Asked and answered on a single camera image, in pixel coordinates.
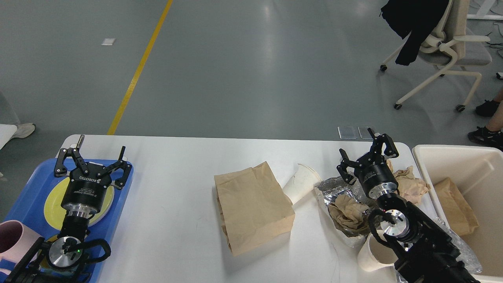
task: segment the white plastic bin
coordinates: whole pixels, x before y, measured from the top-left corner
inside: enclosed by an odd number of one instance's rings
[[[463,236],[482,264],[482,273],[475,278],[503,282],[503,152],[437,145],[419,145],[412,152],[425,182],[433,187],[450,177],[477,216],[480,226]],[[438,198],[432,197],[432,201],[445,219]]]

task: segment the paper cup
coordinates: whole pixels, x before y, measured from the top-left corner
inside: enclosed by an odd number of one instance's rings
[[[321,178],[316,171],[309,166],[299,164],[299,169],[283,187],[283,192],[290,198],[293,205],[307,195],[319,182],[321,182]]]
[[[382,237],[382,231],[377,231],[377,233]],[[365,244],[358,253],[358,265],[367,272],[393,266],[397,260],[398,258],[393,250],[379,244],[372,234],[369,234]]]

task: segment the robotiq logo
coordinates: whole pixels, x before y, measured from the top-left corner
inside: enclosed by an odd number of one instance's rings
[[[101,182],[101,179],[93,179],[93,178],[82,177],[82,176],[79,176],[78,178],[80,180],[91,181],[91,182],[95,182],[95,183],[98,183],[98,184]]]

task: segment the chair armrest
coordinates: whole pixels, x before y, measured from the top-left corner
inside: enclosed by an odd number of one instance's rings
[[[488,36],[484,35],[455,35],[453,39],[447,43],[439,45],[440,51],[446,51],[448,48],[460,42],[487,42],[491,40]]]
[[[442,42],[440,38],[437,38],[431,34],[428,35],[428,37],[425,40],[425,43],[427,43],[431,47],[438,47],[440,42]]]
[[[453,37],[454,40],[457,41],[471,41],[471,42],[487,42],[491,39],[488,36],[484,35],[455,35]]]

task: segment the office chair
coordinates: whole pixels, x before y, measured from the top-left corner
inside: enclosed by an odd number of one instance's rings
[[[402,98],[398,99],[394,105],[395,109],[400,109],[402,103],[434,81],[444,75],[473,76],[475,82],[472,85],[468,96],[462,104],[456,106],[458,112],[465,110],[480,84],[482,75],[478,72],[469,72],[467,66],[484,66],[491,63],[492,58],[484,48],[482,42],[489,41],[489,37],[473,35],[466,28],[466,16],[470,0],[449,0],[449,4],[436,28],[422,43],[418,57],[433,65],[437,70],[434,75],[427,78],[413,90],[409,91]],[[386,60],[381,63],[380,70],[387,70],[386,63],[395,58],[400,52],[400,46]],[[459,66],[461,70],[452,70],[454,66]]]

